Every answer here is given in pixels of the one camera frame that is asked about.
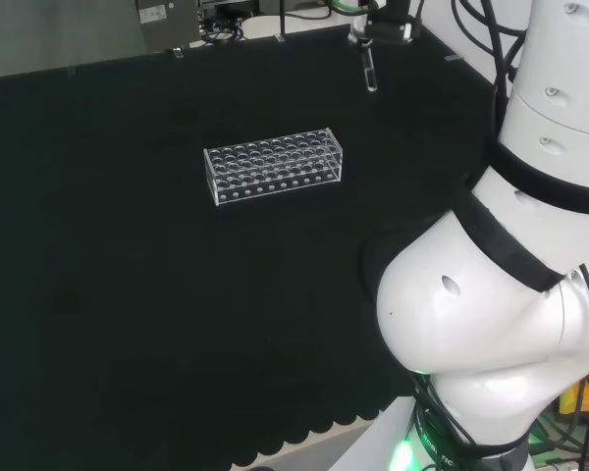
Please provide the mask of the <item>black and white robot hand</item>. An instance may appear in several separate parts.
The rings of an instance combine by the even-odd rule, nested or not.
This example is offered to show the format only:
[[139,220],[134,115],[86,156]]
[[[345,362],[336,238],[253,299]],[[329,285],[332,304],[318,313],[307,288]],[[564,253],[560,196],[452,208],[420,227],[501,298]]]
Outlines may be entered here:
[[373,42],[406,45],[420,36],[423,1],[415,15],[409,13],[410,0],[369,1],[351,23],[348,41],[358,47]]

